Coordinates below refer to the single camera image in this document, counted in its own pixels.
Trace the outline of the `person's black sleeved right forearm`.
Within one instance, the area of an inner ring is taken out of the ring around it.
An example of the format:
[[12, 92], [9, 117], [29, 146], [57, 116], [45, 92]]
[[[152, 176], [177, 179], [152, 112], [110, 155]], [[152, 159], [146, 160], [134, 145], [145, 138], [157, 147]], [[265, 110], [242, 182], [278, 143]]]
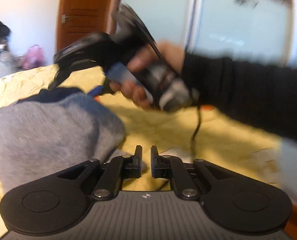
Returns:
[[181, 77], [198, 103], [297, 141], [297, 69], [187, 53]]

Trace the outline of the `person's right hand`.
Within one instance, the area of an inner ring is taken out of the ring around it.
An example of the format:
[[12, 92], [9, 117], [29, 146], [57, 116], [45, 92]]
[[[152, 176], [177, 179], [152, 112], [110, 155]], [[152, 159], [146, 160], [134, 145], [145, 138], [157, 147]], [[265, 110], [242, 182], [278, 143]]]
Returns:
[[[157, 43], [157, 48], [165, 61], [178, 75], [180, 75], [184, 64], [184, 47], [163, 40]], [[149, 67], [149, 65], [157, 60], [157, 58], [158, 56], [153, 48], [150, 45], [147, 45], [135, 54], [127, 64], [127, 68], [130, 72], [139, 72]], [[145, 90], [141, 86], [136, 85], [133, 81], [127, 80], [122, 84], [110, 82], [109, 87], [114, 92], [120, 91], [125, 98], [132, 100], [132, 102], [141, 109], [148, 110], [151, 108]]]

